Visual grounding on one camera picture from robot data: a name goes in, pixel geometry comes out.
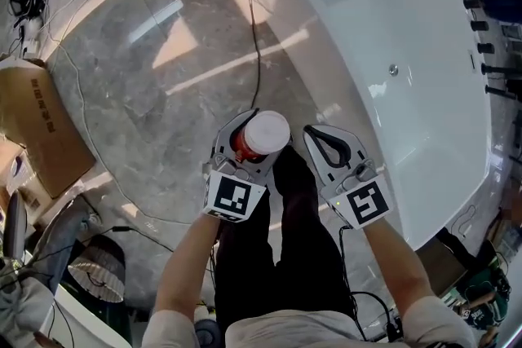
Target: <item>bathtub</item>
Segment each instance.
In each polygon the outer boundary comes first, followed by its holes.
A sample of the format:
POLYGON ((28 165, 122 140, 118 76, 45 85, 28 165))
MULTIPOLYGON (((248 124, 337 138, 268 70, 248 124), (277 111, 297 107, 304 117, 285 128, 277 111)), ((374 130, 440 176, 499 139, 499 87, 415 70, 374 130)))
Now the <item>bathtub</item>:
POLYGON ((321 120, 365 145, 396 203, 391 224, 421 247, 489 172, 483 57, 462 0, 254 0, 254 12, 321 120))

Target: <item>white lid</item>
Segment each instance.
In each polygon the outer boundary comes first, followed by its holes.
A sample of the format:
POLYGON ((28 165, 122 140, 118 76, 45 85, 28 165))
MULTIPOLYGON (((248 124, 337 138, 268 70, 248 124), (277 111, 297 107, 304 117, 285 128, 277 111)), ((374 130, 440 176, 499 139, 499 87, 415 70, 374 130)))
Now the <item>white lid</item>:
POLYGON ((246 144, 260 155, 281 150, 289 139, 290 126, 280 113, 266 110, 258 113, 246 124, 246 144))

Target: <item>shirt sleeve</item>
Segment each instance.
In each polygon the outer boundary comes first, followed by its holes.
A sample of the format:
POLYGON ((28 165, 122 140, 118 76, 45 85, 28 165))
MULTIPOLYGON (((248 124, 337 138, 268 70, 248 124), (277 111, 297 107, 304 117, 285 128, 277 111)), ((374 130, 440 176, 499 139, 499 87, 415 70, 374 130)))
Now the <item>shirt sleeve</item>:
POLYGON ((468 324, 438 297, 417 300, 403 318, 405 341, 429 346, 437 342, 475 348, 476 340, 468 324))
POLYGON ((194 325, 175 311, 158 311, 149 320, 142 348, 199 348, 194 325))

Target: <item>tile floor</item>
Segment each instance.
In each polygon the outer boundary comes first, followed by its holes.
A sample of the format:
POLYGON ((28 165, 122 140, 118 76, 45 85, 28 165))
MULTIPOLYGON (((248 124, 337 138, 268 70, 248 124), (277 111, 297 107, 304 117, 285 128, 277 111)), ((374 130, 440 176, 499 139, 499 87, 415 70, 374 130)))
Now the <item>tile floor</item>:
MULTIPOLYGON (((49 0, 50 15, 68 2, 49 0)), ((0 16, 4 22, 0 24, 0 46, 6 51, 15 38, 13 20, 6 8, 0 10, 0 16)), ((54 42, 46 43, 42 57, 47 59, 78 129, 93 151, 95 145, 119 182, 118 186, 99 163, 86 178, 90 187, 87 198, 99 210, 106 227, 130 224, 174 248, 201 208, 201 164, 209 156, 217 129, 249 108, 254 93, 256 63, 248 0, 75 0, 52 20, 52 36, 60 38, 70 20, 62 45, 79 69, 78 80, 54 42), (85 100, 85 120, 78 81, 85 100)), ((491 64, 503 64, 507 56, 498 26, 490 26, 484 41, 495 43, 500 52, 489 59, 491 64)), ((258 33, 260 47, 273 48, 263 56, 256 104, 283 113, 294 131, 321 118, 270 28, 261 23, 258 33)), ((502 82, 492 83, 497 86, 502 82)), ((495 215, 510 170, 506 155, 511 150, 514 104, 495 96, 491 104, 494 158, 490 175, 469 202, 477 208, 464 240, 470 251, 478 249, 495 215)), ((303 154, 300 135, 296 141, 303 154)), ((271 200, 269 240, 277 259, 281 198, 274 192, 271 200)), ((340 219, 329 210, 322 210, 321 218, 337 239, 340 219)), ((128 304, 149 308, 169 253, 131 233, 113 234, 112 238, 126 253, 128 304)), ((352 288, 374 292, 391 303, 362 233, 348 232, 345 248, 352 288)), ((213 297, 210 277, 206 277, 203 297, 213 297)), ((383 327, 376 320, 380 306, 365 299, 359 304, 367 333, 379 333, 383 327)))

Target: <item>lampshade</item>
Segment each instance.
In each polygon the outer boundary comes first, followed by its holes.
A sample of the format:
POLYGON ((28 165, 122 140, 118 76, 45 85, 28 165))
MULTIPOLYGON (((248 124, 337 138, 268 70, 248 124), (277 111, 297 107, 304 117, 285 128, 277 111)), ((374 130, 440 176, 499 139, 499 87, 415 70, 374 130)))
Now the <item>lampshade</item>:
POLYGON ((99 300, 111 303, 123 301, 125 255, 122 248, 107 236, 92 238, 68 269, 78 284, 99 300))

